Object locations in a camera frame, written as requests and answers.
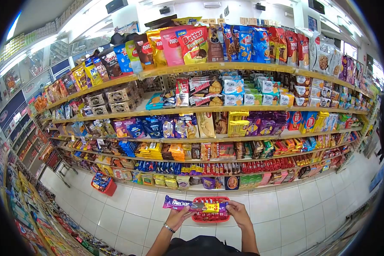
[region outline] snack bag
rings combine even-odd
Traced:
[[[297,34],[293,31],[287,30],[285,35],[287,41],[287,65],[297,67]]]
[[[182,27],[163,29],[159,32],[161,36],[164,55],[168,66],[184,65],[182,49],[176,37],[176,31]]]
[[[167,66],[167,61],[164,55],[164,47],[161,40],[160,31],[166,28],[158,28],[147,31],[148,42],[152,47],[152,59],[154,60],[155,68]]]
[[[143,71],[140,58],[138,57],[138,51],[135,48],[135,43],[133,40],[125,43],[125,49],[127,50],[128,58],[131,62],[130,67],[134,74],[138,74]]]
[[[87,73],[87,76],[91,79],[92,86],[96,86],[102,83],[101,75],[98,73],[97,68],[92,63],[91,58],[88,58],[83,62],[83,67]]]
[[[193,27],[176,31],[185,64],[205,63],[208,54],[208,30]]]
[[[237,49],[232,38],[232,28],[229,24],[222,23],[224,40],[223,58],[226,61],[237,60]]]
[[[209,24],[208,44],[208,62],[223,61],[223,35],[220,25]]]
[[[135,48],[144,70],[154,69],[154,60],[152,58],[152,48],[149,44],[147,34],[134,36]]]
[[[253,28],[252,61],[270,63],[269,36],[266,28]]]
[[[237,59],[240,62],[252,61],[252,31],[251,27],[240,26],[239,45],[237,46],[239,48]]]
[[[131,61],[128,58],[127,50],[125,49],[125,44],[121,44],[114,47],[114,52],[117,54],[117,60],[119,63],[119,67],[121,68],[123,75],[130,75],[134,72],[130,67]]]

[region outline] silver bracelet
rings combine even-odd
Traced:
[[[170,226],[168,226],[166,223],[164,223],[164,227],[169,229],[170,232],[175,233],[175,231]]]

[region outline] gold snack package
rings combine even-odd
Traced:
[[[162,68],[168,65],[164,55],[164,47],[162,46],[161,35],[159,34],[160,31],[164,29],[167,28],[158,28],[147,31],[148,42],[152,47],[152,58],[154,60],[155,68]]]

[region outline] window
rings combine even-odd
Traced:
[[[341,44],[341,50],[343,54],[347,54],[353,59],[357,59],[357,48],[352,46],[351,44],[344,42],[343,40]]]

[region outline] blue oreo package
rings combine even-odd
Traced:
[[[125,49],[125,44],[115,46],[114,52],[117,55],[117,60],[122,73],[124,75],[133,74],[134,72],[131,68],[131,60],[128,57],[127,50]]]
[[[270,64],[269,35],[266,28],[253,28],[252,61]]]
[[[252,61],[252,33],[253,29],[247,26],[239,26],[239,43],[237,59],[240,62],[251,62]]]

